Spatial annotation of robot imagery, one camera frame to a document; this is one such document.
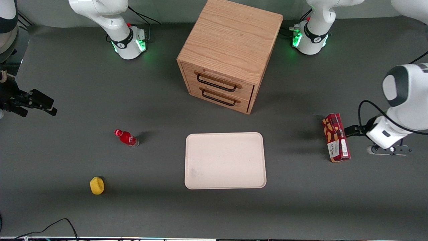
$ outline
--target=black metal handle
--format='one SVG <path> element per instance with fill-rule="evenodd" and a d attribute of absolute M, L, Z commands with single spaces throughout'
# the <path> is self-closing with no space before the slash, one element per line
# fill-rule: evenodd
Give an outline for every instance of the black metal handle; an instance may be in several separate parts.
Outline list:
<path fill-rule="evenodd" d="M 201 79 L 199 79 L 199 77 L 201 76 L 201 74 L 198 74 L 198 76 L 196 77 L 196 79 L 198 80 L 198 82 L 201 82 L 201 83 L 203 83 L 203 84 L 207 84 L 207 85 L 209 85 L 209 86 L 212 86 L 212 87 L 216 87 L 216 88 L 219 88 L 219 89 L 221 89 L 221 90 L 225 90 L 225 91 L 228 91 L 228 92 L 233 92 L 233 91 L 235 91 L 236 90 L 236 85 L 235 85 L 235 87 L 233 87 L 233 89 L 228 89 L 228 88 L 225 88 L 225 87 L 223 87 L 223 86 L 219 86 L 219 85 L 216 85 L 216 84 L 213 84 L 213 83 L 210 83 L 210 82 L 207 82 L 207 81 L 204 81 L 204 80 L 201 80 Z"/>
<path fill-rule="evenodd" d="M 225 101 L 222 101 L 222 100 L 216 99 L 216 98 L 214 98 L 214 97 L 211 97 L 211 96 L 205 95 L 204 93 L 205 93 L 205 90 L 202 90 L 202 96 L 203 96 L 203 97 L 208 98 L 208 99 L 211 99 L 211 100 L 213 100 L 213 101 L 220 102 L 220 103 L 222 103 L 222 104 L 224 104 L 224 105 L 234 106 L 234 105 L 236 104 L 236 100 L 233 102 L 233 104 L 231 104 L 231 103 L 227 103 L 227 102 L 225 102 Z"/>

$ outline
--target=wood grain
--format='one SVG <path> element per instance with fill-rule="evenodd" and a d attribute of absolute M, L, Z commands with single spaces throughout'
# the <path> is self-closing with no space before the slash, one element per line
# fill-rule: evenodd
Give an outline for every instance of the wood grain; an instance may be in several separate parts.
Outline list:
<path fill-rule="evenodd" d="M 203 100 L 209 101 L 211 103 L 221 105 L 221 106 L 224 106 L 226 108 L 247 114 L 247 109 L 248 109 L 248 104 L 249 104 L 248 100 L 227 96 L 223 93 L 219 93 L 216 90 L 212 90 L 209 88 L 202 88 L 202 87 L 197 86 L 197 85 L 189 85 L 189 87 L 190 87 L 190 94 L 192 96 L 195 96 L 195 97 L 201 98 Z M 234 102 L 236 102 L 236 103 L 234 106 L 229 106 L 229 105 L 224 105 L 222 103 L 219 103 L 218 101 L 211 100 L 211 99 L 206 98 L 202 95 L 203 90 L 205 90 L 205 95 L 213 97 L 217 100 L 224 101 L 224 102 L 229 103 L 229 104 L 233 104 Z"/>
<path fill-rule="evenodd" d="M 208 0 L 178 59 L 258 85 L 282 15 L 226 0 Z"/>
<path fill-rule="evenodd" d="M 186 63 L 182 63 L 181 65 L 183 67 L 184 74 L 186 75 L 188 85 L 197 85 L 203 88 L 213 89 L 219 93 L 222 93 L 228 96 L 237 97 L 240 99 L 245 99 L 247 101 L 250 101 L 251 93 L 253 92 L 253 85 L 246 84 L 245 82 L 239 83 L 234 78 L 225 78 L 223 75 L 213 73 L 199 66 L 194 66 Z M 220 88 L 203 84 L 198 81 L 197 79 L 198 74 L 200 75 L 199 76 L 200 80 L 206 81 L 208 83 L 219 85 L 227 89 L 234 89 L 234 87 L 236 86 L 235 91 L 229 92 L 226 90 L 222 90 Z"/>
<path fill-rule="evenodd" d="M 210 90 L 242 101 L 232 108 L 223 106 L 251 113 L 281 23 L 280 14 L 227 0 L 208 0 L 177 57 L 189 93 L 220 104 L 204 98 L 199 88 Z M 237 88 L 229 92 L 200 83 L 198 74 L 212 84 Z"/>

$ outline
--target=wooden cabinet top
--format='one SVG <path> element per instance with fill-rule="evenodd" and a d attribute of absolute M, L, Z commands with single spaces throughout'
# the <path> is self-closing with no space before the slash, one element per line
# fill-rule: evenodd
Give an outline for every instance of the wooden cabinet top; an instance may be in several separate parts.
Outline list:
<path fill-rule="evenodd" d="M 277 13 L 208 0 L 177 59 L 258 85 L 281 23 Z"/>

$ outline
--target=plastic tray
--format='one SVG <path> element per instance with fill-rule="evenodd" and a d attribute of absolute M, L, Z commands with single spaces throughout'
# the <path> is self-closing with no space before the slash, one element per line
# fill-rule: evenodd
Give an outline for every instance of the plastic tray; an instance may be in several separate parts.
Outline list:
<path fill-rule="evenodd" d="M 264 187 L 263 137 L 257 132 L 190 134 L 184 184 L 189 189 Z"/>

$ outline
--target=red bottle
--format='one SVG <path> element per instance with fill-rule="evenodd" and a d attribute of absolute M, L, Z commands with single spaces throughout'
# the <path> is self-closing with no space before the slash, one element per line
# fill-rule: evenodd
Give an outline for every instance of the red bottle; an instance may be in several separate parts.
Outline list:
<path fill-rule="evenodd" d="M 119 137 L 119 140 L 128 146 L 137 147 L 140 142 L 135 136 L 131 135 L 127 131 L 121 131 L 119 129 L 114 131 L 114 134 Z"/>

